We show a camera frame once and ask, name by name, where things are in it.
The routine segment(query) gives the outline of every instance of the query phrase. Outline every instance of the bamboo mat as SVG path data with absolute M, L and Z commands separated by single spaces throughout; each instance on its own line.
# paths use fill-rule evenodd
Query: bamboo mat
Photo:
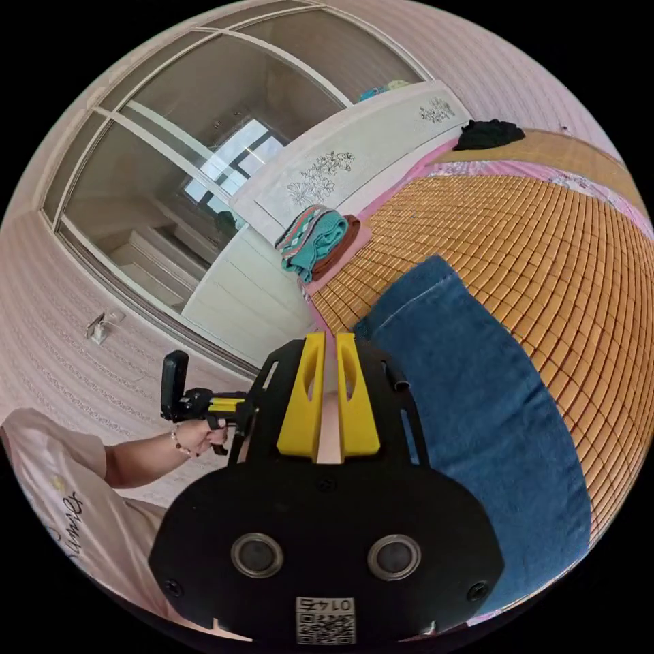
M 488 150 L 451 150 L 427 165 L 449 161 L 528 161 L 573 172 L 607 186 L 647 214 L 629 171 L 617 159 L 578 138 L 551 131 L 526 129 L 525 138 Z
M 594 544 L 654 432 L 654 243 L 608 204 L 513 176 L 418 179 L 369 225 L 372 241 L 313 296 L 329 328 L 350 330 L 427 256 L 447 260 L 555 398 L 586 478 Z

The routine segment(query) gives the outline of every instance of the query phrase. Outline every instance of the hand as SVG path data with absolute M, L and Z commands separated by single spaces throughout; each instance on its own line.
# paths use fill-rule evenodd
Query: hand
M 206 420 L 187 420 L 177 427 L 177 441 L 193 453 L 204 454 L 212 445 L 227 441 L 227 423 L 221 418 L 218 425 L 214 431 Z

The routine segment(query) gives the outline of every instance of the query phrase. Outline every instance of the teal blanket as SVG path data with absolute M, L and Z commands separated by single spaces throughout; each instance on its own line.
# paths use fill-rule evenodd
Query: teal blanket
M 315 222 L 302 247 L 291 256 L 282 251 L 281 267 L 296 273 L 306 284 L 312 279 L 315 263 L 324 259 L 342 240 L 347 232 L 347 220 L 338 211 L 326 211 Z

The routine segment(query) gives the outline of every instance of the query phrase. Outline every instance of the brown towel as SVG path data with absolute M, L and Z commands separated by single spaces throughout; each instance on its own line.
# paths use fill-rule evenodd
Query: brown towel
M 318 281 L 323 277 L 343 256 L 345 250 L 352 245 L 356 235 L 359 233 L 361 222 L 356 216 L 343 216 L 347 220 L 347 231 L 341 242 L 323 259 L 319 259 L 311 271 L 311 280 Z

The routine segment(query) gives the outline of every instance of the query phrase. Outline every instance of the black clothes pile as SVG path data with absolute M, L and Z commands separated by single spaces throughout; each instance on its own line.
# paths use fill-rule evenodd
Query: black clothes pile
M 498 121 L 470 121 L 461 128 L 454 150 L 487 150 L 519 141 L 525 133 L 515 124 Z

